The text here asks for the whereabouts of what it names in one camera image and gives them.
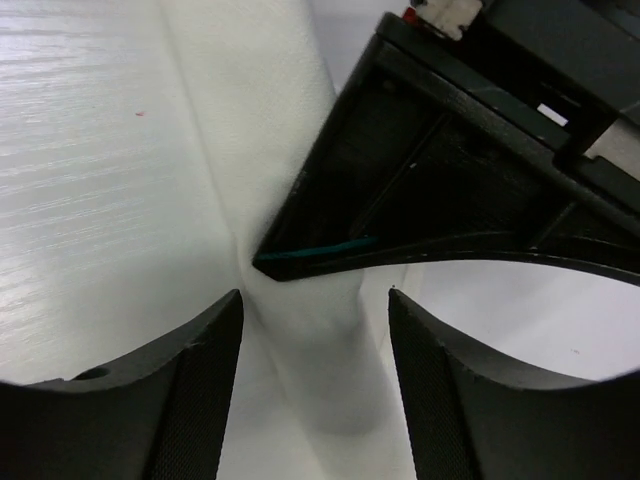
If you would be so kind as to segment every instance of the teal stripe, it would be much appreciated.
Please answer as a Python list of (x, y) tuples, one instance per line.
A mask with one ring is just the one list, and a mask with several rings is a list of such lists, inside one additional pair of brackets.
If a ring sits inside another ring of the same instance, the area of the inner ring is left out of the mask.
[(258, 255), (256, 260), (283, 260), (285, 258), (304, 258), (315, 255), (326, 255), (328, 253), (340, 253), (353, 248), (373, 245), (377, 241), (377, 237), (366, 237), (351, 240), (350, 242), (339, 243), (338, 245), (330, 245), (328, 247), (303, 248), (302, 250), (293, 250), (291, 252), (263, 253)]

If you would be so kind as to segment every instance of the red speck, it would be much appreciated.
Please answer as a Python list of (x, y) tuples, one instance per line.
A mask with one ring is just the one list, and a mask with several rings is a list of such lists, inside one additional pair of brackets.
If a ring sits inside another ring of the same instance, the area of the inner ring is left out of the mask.
[(411, 26), (416, 27), (420, 25), (420, 19), (418, 18), (418, 15), (416, 15), (416, 11), (414, 8), (407, 8), (404, 12), (404, 15), (402, 15), (402, 19)]

